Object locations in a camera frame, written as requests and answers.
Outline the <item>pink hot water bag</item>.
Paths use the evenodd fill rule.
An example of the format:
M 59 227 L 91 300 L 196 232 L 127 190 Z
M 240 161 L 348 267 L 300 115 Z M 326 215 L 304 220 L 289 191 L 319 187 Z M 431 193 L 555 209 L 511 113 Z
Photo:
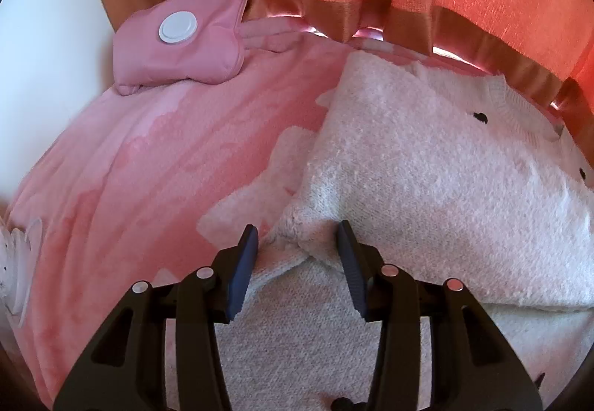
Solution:
M 246 51 L 266 37 L 308 28 L 290 16 L 245 22 L 248 1 L 166 0 L 134 13 L 114 36 L 117 92 L 127 96 L 185 79 L 221 84 L 239 73 Z

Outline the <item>pink fleece blanket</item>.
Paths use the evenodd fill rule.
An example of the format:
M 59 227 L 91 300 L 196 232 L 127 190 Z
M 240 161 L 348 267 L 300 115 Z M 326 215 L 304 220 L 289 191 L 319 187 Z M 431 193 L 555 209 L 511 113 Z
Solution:
M 305 32 L 268 37 L 239 75 L 123 96 L 109 89 L 58 137 L 9 208 L 39 220 L 40 255 L 16 342 L 51 405 L 92 334 L 136 280 L 177 281 L 267 232 L 302 178 L 350 54 Z

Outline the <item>cream knitted sweater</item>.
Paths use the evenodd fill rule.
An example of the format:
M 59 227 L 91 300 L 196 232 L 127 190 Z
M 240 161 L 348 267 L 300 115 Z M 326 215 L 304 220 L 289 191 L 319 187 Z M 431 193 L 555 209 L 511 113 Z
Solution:
M 348 56 L 320 130 L 282 130 L 249 171 L 224 140 L 174 167 L 209 248 L 266 231 L 239 320 L 218 333 L 236 410 L 319 410 L 369 391 L 379 326 L 356 314 L 339 221 L 414 278 L 465 282 L 552 404 L 593 340 L 593 176 L 500 77 Z

